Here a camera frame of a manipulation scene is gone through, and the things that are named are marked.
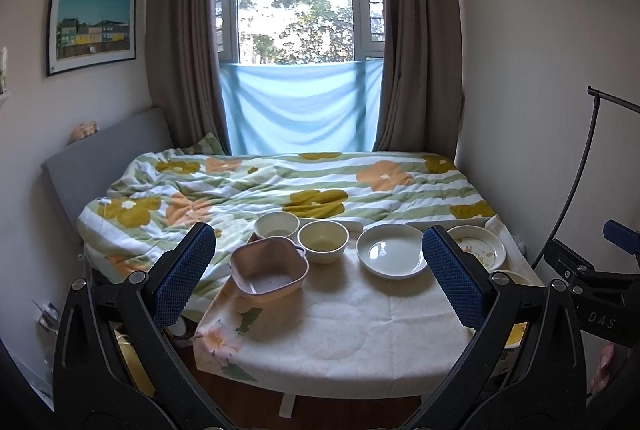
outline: framed picture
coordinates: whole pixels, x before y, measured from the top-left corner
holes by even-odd
[[[136,58],[136,0],[50,0],[47,76]]]

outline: bowl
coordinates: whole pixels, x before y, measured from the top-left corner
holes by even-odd
[[[270,236],[241,246],[229,259],[231,276],[242,295],[271,302],[300,289],[309,263],[304,248],[284,236]]]
[[[427,267],[422,256],[422,232],[406,224],[380,224],[359,236],[358,258],[370,272],[400,280]]]
[[[507,250],[504,244],[489,230],[479,226],[456,226],[447,231],[462,251],[475,256],[487,271],[495,271],[504,264]]]
[[[533,285],[529,280],[523,277],[520,273],[516,273],[514,271],[508,271],[506,269],[500,269],[501,273],[505,275],[509,275],[511,280],[513,280],[516,284],[521,285]],[[523,322],[521,324],[515,324],[513,329],[511,329],[511,333],[507,338],[507,344],[504,346],[505,349],[517,349],[522,342],[522,337],[524,336],[524,331],[527,328],[527,323]]]
[[[258,218],[254,224],[257,238],[291,236],[300,227],[300,219],[289,212],[273,212]]]
[[[334,220],[315,220],[302,226],[298,243],[306,257],[316,264],[330,264],[344,253],[349,241],[349,230]]]

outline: tree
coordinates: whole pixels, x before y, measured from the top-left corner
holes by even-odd
[[[276,38],[245,33],[266,9],[288,10],[292,20]],[[253,63],[308,64],[353,60],[353,6],[332,7],[329,0],[238,0],[241,42]]]

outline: white wall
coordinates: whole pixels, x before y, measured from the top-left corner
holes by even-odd
[[[73,127],[109,126],[150,106],[144,60],[144,1],[138,0],[138,59],[45,77],[49,0],[0,0],[0,47],[9,51],[11,96],[0,109],[0,336],[41,378],[47,367],[34,323],[38,303],[62,308],[82,275],[41,179],[40,164]]]
[[[591,118],[587,85],[640,103],[640,0],[463,0],[462,171],[535,256],[577,171]],[[558,237],[597,269],[638,272],[602,237],[640,230],[640,116],[602,103],[593,148]],[[541,264],[540,275],[553,272]],[[588,338],[590,368],[596,360]]]

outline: floral comforter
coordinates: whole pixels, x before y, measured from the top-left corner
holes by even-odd
[[[211,225],[216,254],[184,315],[200,321],[227,277],[229,255],[255,220],[284,210],[299,217],[381,222],[491,217],[478,192],[441,156],[308,153],[220,156],[207,136],[187,150],[135,159],[78,219],[86,256],[112,282],[149,270],[196,222]]]

